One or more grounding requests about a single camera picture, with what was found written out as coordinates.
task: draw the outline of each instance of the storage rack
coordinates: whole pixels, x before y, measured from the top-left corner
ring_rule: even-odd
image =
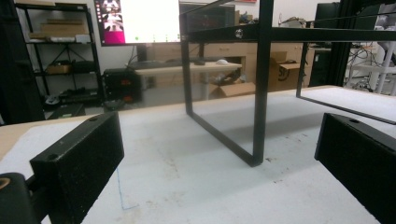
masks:
[[[301,96],[301,86],[304,75],[305,54],[309,42],[336,42],[339,45],[337,53],[349,52],[347,48],[351,42],[368,42],[368,41],[394,41],[396,39],[395,32],[383,31],[363,31],[351,29],[306,29],[306,28],[280,28],[273,27],[273,10],[274,0],[260,1],[260,22],[255,24],[248,24],[243,26],[226,27],[216,30],[190,32],[188,25],[188,16],[197,10],[205,10],[211,7],[219,6],[231,0],[219,0],[210,3],[204,7],[180,14],[180,33],[181,33],[181,53],[183,62],[183,78],[185,103],[187,114],[194,119],[198,124],[204,127],[208,132],[214,135],[222,144],[228,147],[240,159],[246,162],[251,167],[260,165],[263,162],[264,155],[264,136],[265,136],[265,121],[266,121],[266,106],[267,106],[267,92],[268,92],[268,77],[270,68],[270,50],[272,42],[290,42],[290,43],[304,43],[303,57],[301,59],[300,75],[297,86],[296,97],[305,99],[314,103],[323,104],[327,106],[336,107],[351,113],[356,113],[362,116],[379,119],[373,116],[362,114],[359,111],[353,111],[347,108],[336,105],[329,105],[312,99]],[[389,1],[361,1],[361,5],[356,5],[356,1],[342,0],[341,1],[341,15],[353,14],[354,11],[364,4],[377,4]],[[189,43],[199,43],[204,49],[204,43],[219,43],[219,42],[257,42],[257,67],[256,67],[256,92],[255,92],[255,108],[254,108],[254,127],[253,127],[253,150],[250,154],[245,149],[240,147],[233,139],[226,136],[208,121],[203,119],[198,114],[194,113],[191,99],[191,79],[190,79],[190,58],[189,58]],[[394,123],[390,120],[382,120],[389,123]]]
[[[40,56],[40,52],[39,52],[39,47],[40,46],[64,46],[64,49],[61,51],[61,53],[59,53],[55,59],[53,61],[56,61],[61,54],[66,53],[67,54],[67,58],[69,59],[69,61],[71,61],[71,56],[70,53],[73,53],[74,55],[76,55],[77,57],[79,57],[80,59],[83,59],[85,61],[85,59],[83,57],[81,57],[79,54],[77,54],[74,50],[71,49],[71,46],[90,46],[91,48],[91,52],[92,52],[92,59],[93,59],[93,64],[94,64],[94,72],[95,76],[96,76],[96,82],[98,85],[98,94],[97,94],[97,100],[102,101],[103,99],[103,84],[102,84],[102,79],[101,79],[101,72],[100,72],[100,66],[99,66],[99,59],[98,59],[98,54],[97,54],[97,49],[96,49],[96,43],[94,40],[94,33],[93,33],[93,25],[92,25],[92,16],[91,16],[91,12],[88,9],[86,4],[66,4],[66,3],[55,3],[55,6],[41,6],[41,5],[28,5],[28,4],[15,4],[15,7],[18,9],[23,10],[24,15],[25,15],[25,19],[27,21],[27,25],[29,28],[29,32],[32,33],[34,31],[33,25],[32,25],[32,21],[31,21],[31,17],[29,12],[31,10],[43,10],[43,11],[62,11],[62,12],[77,12],[77,13],[83,13],[85,15],[85,20],[87,22],[88,25],[88,32],[89,32],[89,36],[90,36],[90,42],[89,43],[77,43],[77,42],[26,42],[27,45],[33,45],[34,50],[35,50],[35,58],[37,59],[38,62],[38,72],[35,72],[35,76],[36,77],[42,77],[43,80],[43,84],[46,90],[46,94],[50,94],[50,90],[49,90],[49,86],[48,86],[48,82],[47,82],[47,73],[46,73],[46,69],[43,67],[43,63],[42,63],[42,58]],[[75,80],[75,74],[73,71],[70,74],[67,75],[71,75],[73,78],[73,83],[75,86],[75,89],[77,88],[76,85],[76,80]]]

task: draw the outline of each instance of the black metal frame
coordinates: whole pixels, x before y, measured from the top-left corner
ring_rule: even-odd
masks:
[[[201,10],[208,7],[218,6],[231,2],[230,0],[219,0],[208,4],[204,7],[195,10]],[[304,43],[303,57],[301,60],[301,68],[299,75],[299,83],[297,87],[296,97],[308,100],[314,103],[319,103],[337,109],[345,110],[347,112],[355,113],[364,117],[378,119],[385,122],[393,123],[393,121],[377,118],[366,115],[359,111],[350,110],[336,105],[325,104],[320,101],[315,101],[301,96],[301,85],[303,83],[305,54],[307,52],[307,43],[309,42],[368,42],[368,41],[394,41],[396,39],[396,32],[387,31],[363,31],[363,30],[348,30],[348,29],[298,29],[298,28],[279,28],[272,27],[273,19],[273,0],[260,1],[260,22],[256,24],[249,24],[244,26],[227,27],[222,29],[189,32],[187,17],[189,13],[195,10],[180,14],[180,32],[181,32],[181,54],[183,62],[183,77],[184,77],[184,91],[187,114],[192,117],[197,123],[203,126],[206,130],[212,133],[217,139],[227,146],[238,157],[245,161],[250,166],[257,166],[263,161],[264,152],[264,136],[265,136],[265,120],[266,120],[266,105],[267,105],[267,86],[269,77],[269,62],[270,49],[272,42],[280,43]],[[224,43],[224,42],[257,42],[258,53],[256,67],[256,93],[255,93],[255,109],[254,109],[254,134],[253,134],[253,153],[250,154],[240,146],[238,146],[232,139],[216,129],[206,120],[193,112],[191,99],[191,79],[190,79],[190,57],[189,57],[189,42],[195,43]]]

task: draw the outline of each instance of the white tabletop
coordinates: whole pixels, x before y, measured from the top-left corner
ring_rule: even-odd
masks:
[[[190,66],[190,70],[193,73],[194,72],[210,73],[210,72],[233,71],[240,67],[242,67],[242,64],[239,63],[216,64],[214,62],[207,62],[205,65],[195,65],[192,63]],[[164,76],[169,74],[182,74],[183,72],[181,66],[140,69],[135,71],[139,76],[142,77]]]
[[[200,102],[194,110],[249,149],[253,106],[249,95]],[[395,110],[390,105],[388,112]],[[392,125],[297,99],[295,91],[273,92],[265,160],[250,168],[189,118],[184,105],[120,112],[125,158],[84,223],[377,223],[314,159],[325,112],[396,136]],[[30,176],[29,160],[79,123],[30,129],[0,162],[0,172]]]

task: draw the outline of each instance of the monitor screen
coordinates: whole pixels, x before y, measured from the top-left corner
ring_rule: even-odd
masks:
[[[102,46],[179,42],[178,0],[94,0]]]

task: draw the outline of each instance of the screw hole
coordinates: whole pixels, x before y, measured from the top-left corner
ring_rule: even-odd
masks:
[[[353,123],[360,123],[358,120],[356,119],[350,119],[349,121],[353,122]]]

